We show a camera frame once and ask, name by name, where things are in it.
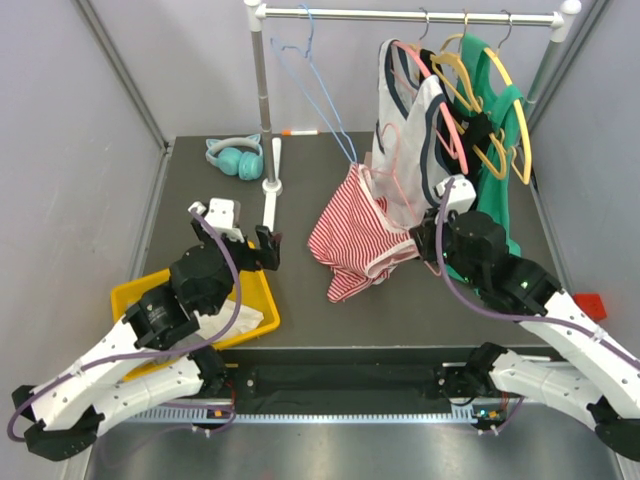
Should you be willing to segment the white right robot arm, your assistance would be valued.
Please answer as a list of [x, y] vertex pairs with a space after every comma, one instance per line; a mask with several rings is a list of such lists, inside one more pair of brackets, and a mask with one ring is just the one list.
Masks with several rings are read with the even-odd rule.
[[441, 181], [436, 205], [411, 231], [451, 293], [476, 313], [518, 325], [572, 367], [542, 366], [486, 342], [464, 378], [476, 394], [529, 398], [580, 422], [613, 450], [639, 459], [639, 360], [581, 309], [560, 281], [510, 252], [505, 229], [472, 209], [476, 192], [462, 175]]

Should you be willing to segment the pink wire hanger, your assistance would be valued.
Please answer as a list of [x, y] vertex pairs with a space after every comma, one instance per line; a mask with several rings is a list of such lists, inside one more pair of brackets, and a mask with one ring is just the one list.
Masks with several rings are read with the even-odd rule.
[[421, 149], [409, 148], [403, 127], [393, 122], [376, 124], [371, 152], [364, 164], [370, 170], [371, 191], [387, 200], [387, 216], [396, 227], [409, 231], [429, 209], [419, 172]]

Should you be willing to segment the red white striped tank top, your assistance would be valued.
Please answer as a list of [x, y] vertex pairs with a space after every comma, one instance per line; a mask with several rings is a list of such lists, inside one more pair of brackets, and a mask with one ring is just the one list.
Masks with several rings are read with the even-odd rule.
[[365, 166], [351, 165], [307, 242], [313, 258], [332, 272], [332, 303], [384, 282], [399, 264], [418, 256], [409, 231], [388, 218], [387, 200], [371, 194], [370, 180]]

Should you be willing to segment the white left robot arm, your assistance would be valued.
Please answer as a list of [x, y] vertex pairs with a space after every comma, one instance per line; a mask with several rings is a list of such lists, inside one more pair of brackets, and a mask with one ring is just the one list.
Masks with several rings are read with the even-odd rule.
[[233, 200], [196, 201], [188, 211], [198, 244], [63, 372], [12, 393], [11, 441], [41, 458], [67, 460], [143, 411], [224, 390], [227, 369], [215, 343], [257, 327], [242, 305], [240, 274], [277, 270], [281, 237], [268, 213], [251, 245]]

